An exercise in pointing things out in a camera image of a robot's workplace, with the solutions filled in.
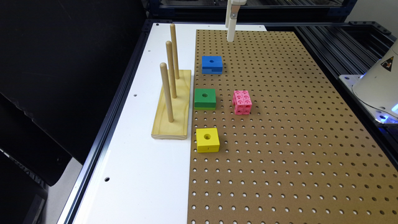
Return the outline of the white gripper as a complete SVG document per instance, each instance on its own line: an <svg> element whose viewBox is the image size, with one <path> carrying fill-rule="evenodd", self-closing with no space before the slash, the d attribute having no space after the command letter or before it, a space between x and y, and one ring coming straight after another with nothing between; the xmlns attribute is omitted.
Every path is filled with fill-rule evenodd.
<svg viewBox="0 0 398 224"><path fill-rule="evenodd" d="M239 11L239 5L234 5L234 4L246 4L247 0L227 0L227 2L228 3L227 3L226 19L225 19L225 26L228 29L227 41L233 42L238 11Z"/></svg>

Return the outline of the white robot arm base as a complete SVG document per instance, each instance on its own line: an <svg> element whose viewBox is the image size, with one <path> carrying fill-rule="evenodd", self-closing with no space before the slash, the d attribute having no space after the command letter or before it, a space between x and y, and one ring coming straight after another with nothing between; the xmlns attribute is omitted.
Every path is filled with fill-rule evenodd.
<svg viewBox="0 0 398 224"><path fill-rule="evenodd" d="M381 124L397 124L397 42L363 75L339 79Z"/></svg>

